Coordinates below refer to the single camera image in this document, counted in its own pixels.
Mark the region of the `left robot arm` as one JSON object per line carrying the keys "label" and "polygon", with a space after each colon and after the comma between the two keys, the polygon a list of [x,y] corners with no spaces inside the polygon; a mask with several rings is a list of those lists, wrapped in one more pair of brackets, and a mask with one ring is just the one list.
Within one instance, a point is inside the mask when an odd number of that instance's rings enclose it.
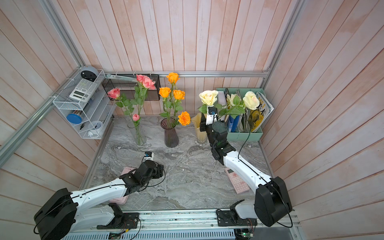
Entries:
{"label": "left robot arm", "polygon": [[164,174],[163,165],[146,160],[137,169],[106,184],[74,192],[60,189],[35,214],[34,234],[42,240],[60,240],[70,232],[96,225],[119,227],[124,216],[120,208],[116,204],[103,208],[97,205],[141,192],[150,180]]}

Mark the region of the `small orange rose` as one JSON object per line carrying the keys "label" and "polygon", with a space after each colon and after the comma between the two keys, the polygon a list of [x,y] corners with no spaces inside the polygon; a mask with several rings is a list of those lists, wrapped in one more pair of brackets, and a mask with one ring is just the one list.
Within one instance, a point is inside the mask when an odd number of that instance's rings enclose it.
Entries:
{"label": "small orange rose", "polygon": [[160,114],[162,117],[167,118],[167,128],[171,127],[171,89],[168,87],[160,88],[159,95],[163,99],[163,112]]}

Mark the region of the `orange marigold flower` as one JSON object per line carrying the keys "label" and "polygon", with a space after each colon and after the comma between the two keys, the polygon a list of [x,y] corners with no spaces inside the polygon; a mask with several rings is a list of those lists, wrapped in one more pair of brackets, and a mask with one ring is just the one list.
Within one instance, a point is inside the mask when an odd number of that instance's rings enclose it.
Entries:
{"label": "orange marigold flower", "polygon": [[175,121],[175,125],[187,126],[191,123],[191,116],[188,112],[182,112],[178,119]]}

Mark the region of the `cream white rose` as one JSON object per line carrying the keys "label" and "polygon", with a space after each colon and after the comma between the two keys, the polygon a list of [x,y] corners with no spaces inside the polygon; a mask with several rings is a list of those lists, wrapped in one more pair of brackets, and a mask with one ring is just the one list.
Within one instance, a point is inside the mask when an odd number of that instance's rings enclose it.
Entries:
{"label": "cream white rose", "polygon": [[235,95],[233,103],[235,104],[236,115],[254,111],[260,105],[260,101],[256,94],[251,91],[248,91],[242,99],[238,95]]}

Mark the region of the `pink rose flower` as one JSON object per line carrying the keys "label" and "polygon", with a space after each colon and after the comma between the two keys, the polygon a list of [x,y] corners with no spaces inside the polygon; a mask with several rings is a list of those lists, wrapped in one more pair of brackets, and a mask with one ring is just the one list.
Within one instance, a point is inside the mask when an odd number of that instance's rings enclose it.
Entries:
{"label": "pink rose flower", "polygon": [[131,119],[134,115],[134,103],[135,99],[130,100],[125,94],[121,93],[119,88],[114,88],[108,91],[108,97],[115,101],[116,105],[124,110],[124,115],[129,116]]}

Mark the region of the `large orange rose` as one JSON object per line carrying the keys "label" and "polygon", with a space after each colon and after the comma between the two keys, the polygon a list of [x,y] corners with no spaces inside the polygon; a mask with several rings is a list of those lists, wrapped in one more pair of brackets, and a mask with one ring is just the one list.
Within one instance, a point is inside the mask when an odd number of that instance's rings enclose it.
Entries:
{"label": "large orange rose", "polygon": [[183,110],[182,100],[185,99],[185,92],[181,90],[173,90],[173,109],[174,109],[174,118],[176,117],[178,112]]}

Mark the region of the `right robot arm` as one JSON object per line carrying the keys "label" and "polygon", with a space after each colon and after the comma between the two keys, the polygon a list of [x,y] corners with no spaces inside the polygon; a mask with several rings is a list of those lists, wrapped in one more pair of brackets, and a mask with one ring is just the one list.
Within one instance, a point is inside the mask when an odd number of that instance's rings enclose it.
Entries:
{"label": "right robot arm", "polygon": [[241,177],[255,194],[254,201],[241,200],[230,207],[234,222],[257,219],[271,227],[290,215],[293,207],[284,180],[264,174],[243,158],[227,141],[224,122],[212,115],[202,115],[200,131],[207,133],[214,159]]}

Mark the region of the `pink tulip flower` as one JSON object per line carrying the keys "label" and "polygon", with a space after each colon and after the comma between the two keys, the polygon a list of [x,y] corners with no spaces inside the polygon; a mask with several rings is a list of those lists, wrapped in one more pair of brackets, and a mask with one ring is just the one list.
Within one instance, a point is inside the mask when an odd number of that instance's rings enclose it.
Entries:
{"label": "pink tulip flower", "polygon": [[132,119],[133,119],[133,125],[135,130],[136,142],[138,145],[140,145],[141,144],[140,116],[138,114],[134,114]]}

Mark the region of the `pink rose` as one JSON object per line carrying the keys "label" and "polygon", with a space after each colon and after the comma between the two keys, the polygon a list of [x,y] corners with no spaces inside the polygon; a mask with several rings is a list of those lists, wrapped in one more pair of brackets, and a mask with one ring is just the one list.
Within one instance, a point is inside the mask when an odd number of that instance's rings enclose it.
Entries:
{"label": "pink rose", "polygon": [[138,109],[137,114],[139,116],[140,116],[142,108],[144,106],[144,101],[148,96],[148,91],[156,89],[155,82],[153,82],[152,80],[148,81],[147,84],[148,84],[148,88],[144,88],[139,82],[138,82],[137,86],[135,87],[135,100],[137,102],[136,103],[137,109]]}
{"label": "pink rose", "polygon": [[148,88],[147,82],[150,81],[151,79],[148,76],[144,75],[137,75],[137,81],[144,87]]}

